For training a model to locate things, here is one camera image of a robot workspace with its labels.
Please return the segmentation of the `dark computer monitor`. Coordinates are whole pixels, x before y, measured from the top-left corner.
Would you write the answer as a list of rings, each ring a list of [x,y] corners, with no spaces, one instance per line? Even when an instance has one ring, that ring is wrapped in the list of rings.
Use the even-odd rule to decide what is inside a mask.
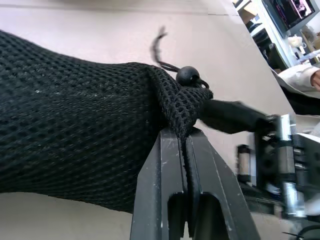
[[[261,0],[282,38],[298,33],[318,13],[315,0]]]

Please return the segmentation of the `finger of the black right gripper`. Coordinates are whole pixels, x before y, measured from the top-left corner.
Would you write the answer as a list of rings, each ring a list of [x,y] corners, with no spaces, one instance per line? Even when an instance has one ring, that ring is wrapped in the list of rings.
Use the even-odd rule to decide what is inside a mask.
[[[271,117],[240,101],[207,100],[199,119],[208,127],[227,134],[274,128]]]

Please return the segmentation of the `black mesh drawstring pouch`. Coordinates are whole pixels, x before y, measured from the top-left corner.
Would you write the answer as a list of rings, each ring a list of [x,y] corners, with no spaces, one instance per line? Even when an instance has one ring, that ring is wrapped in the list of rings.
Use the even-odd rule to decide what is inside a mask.
[[[0,194],[131,213],[159,132],[184,139],[212,98],[153,65],[86,61],[0,30]]]

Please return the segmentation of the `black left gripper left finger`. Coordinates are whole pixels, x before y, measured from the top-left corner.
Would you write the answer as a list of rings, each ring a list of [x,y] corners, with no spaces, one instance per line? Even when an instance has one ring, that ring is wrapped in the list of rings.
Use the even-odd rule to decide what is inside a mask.
[[[186,173],[176,134],[163,129],[141,168],[130,240],[181,240],[186,214]]]

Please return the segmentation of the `person's bare hand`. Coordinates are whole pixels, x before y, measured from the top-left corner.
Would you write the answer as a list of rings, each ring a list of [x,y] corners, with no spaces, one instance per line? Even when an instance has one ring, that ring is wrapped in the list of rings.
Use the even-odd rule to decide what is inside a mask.
[[[320,69],[312,74],[310,83],[318,92],[320,92]]]

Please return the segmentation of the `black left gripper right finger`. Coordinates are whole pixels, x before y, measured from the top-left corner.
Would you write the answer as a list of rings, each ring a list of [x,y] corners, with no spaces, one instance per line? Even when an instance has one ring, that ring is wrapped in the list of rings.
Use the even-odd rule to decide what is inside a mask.
[[[192,240],[261,240],[237,177],[200,129],[187,138],[186,154],[197,196]]]

